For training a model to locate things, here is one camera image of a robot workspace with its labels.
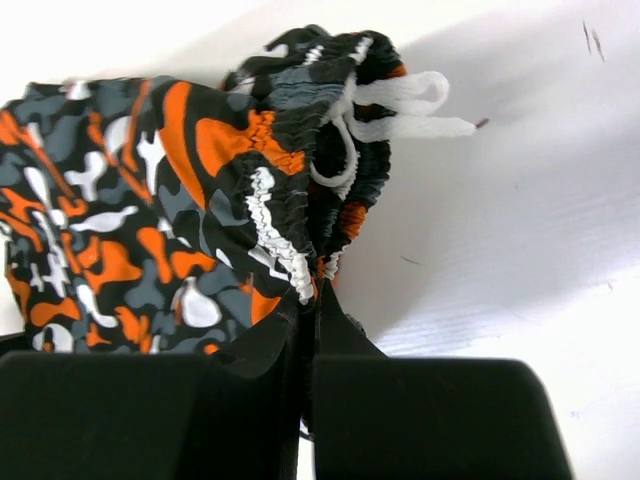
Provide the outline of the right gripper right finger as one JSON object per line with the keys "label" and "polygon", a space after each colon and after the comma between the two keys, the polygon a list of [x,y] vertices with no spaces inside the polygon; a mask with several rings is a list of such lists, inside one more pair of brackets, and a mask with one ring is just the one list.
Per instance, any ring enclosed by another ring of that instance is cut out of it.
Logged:
{"label": "right gripper right finger", "polygon": [[312,383],[319,479],[568,479],[546,390],[511,359],[392,358],[316,304]]}

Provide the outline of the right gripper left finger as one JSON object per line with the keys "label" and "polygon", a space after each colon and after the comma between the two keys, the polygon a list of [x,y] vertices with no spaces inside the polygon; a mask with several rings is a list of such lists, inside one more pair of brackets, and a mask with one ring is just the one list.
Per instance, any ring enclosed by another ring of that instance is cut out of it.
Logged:
{"label": "right gripper left finger", "polygon": [[292,479],[297,322],[276,313],[212,355],[11,352],[5,479]]}

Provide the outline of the orange camouflage shorts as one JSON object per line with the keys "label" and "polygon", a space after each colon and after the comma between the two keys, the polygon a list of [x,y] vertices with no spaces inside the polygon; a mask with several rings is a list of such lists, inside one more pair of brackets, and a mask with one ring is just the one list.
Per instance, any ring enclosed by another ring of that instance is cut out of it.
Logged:
{"label": "orange camouflage shorts", "polygon": [[289,30],[218,87],[30,84],[1,110],[5,275],[30,350],[213,354],[310,310],[394,138],[470,136],[383,34]]}

